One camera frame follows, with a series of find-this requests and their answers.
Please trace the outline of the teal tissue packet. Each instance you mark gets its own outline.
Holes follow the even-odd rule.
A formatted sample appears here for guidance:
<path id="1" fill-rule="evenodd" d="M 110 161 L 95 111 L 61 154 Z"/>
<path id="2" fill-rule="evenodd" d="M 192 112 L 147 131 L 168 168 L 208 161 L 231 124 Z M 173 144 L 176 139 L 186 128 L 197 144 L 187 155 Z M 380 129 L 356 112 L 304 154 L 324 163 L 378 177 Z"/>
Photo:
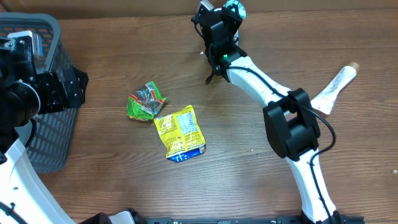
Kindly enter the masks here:
<path id="1" fill-rule="evenodd" d="M 223 6 L 237 12 L 242 19 L 246 18 L 246 9 L 239 0 L 227 0 Z"/>

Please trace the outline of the white tube gold cap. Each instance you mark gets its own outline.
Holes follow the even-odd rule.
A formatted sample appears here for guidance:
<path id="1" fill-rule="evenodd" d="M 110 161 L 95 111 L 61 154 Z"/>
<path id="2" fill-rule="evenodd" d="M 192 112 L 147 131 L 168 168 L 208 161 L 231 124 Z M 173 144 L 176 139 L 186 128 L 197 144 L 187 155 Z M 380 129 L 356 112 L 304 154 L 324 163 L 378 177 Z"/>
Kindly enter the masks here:
<path id="1" fill-rule="evenodd" d="M 360 66 L 356 62 L 350 62 L 344 66 L 332 81 L 311 101 L 312 108 L 329 115 L 335 105 L 335 101 L 342 89 L 344 89 L 356 76 Z"/>

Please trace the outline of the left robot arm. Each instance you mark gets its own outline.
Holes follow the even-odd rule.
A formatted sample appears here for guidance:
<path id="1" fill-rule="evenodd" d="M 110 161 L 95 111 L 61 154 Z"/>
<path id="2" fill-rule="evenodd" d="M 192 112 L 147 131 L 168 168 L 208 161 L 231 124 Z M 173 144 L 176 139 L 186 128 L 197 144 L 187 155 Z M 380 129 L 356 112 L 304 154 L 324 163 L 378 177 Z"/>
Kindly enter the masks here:
<path id="1" fill-rule="evenodd" d="M 16 128 L 81 106 L 88 76 L 70 68 L 61 82 L 56 73 L 37 73 L 38 48 L 27 34 L 1 38 L 1 223 L 73 223 L 32 167 Z"/>

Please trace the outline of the green snack packet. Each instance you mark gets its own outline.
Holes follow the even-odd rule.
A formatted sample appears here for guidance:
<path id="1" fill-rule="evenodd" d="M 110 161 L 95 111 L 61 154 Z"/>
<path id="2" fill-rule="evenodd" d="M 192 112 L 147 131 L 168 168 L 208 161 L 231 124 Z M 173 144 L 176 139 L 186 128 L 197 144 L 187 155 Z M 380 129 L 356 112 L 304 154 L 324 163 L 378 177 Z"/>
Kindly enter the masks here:
<path id="1" fill-rule="evenodd" d="M 130 94 L 127 99 L 127 115 L 139 121 L 153 120 L 159 114 L 167 100 L 153 81 L 147 82 L 141 89 Z"/>

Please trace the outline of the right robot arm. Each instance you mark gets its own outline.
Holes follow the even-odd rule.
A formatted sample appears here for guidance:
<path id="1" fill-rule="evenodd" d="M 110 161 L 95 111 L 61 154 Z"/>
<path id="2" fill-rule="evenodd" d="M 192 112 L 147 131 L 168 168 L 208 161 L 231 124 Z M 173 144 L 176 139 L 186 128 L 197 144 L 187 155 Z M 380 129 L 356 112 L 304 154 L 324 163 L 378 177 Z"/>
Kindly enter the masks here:
<path id="1" fill-rule="evenodd" d="M 302 200 L 304 223 L 342 223 L 330 199 L 319 162 L 319 122 L 307 92 L 290 90 L 262 72 L 238 45 L 238 29 L 244 19 L 239 1 L 214 8 L 200 1 L 192 17 L 205 42 L 212 76 L 222 76 L 240 87 L 261 107 L 266 136 L 274 152 L 289 164 Z"/>

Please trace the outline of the yellow snack packet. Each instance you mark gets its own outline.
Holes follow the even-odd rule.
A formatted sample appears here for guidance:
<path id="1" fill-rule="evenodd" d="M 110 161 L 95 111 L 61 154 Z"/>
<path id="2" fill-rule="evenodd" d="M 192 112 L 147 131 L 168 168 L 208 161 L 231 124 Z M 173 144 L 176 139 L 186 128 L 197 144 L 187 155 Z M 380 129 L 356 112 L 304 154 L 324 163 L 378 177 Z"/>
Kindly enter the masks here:
<path id="1" fill-rule="evenodd" d="M 205 153 L 206 141 L 192 105 L 154 119 L 157 132 L 167 148 L 166 158 L 183 162 Z"/>

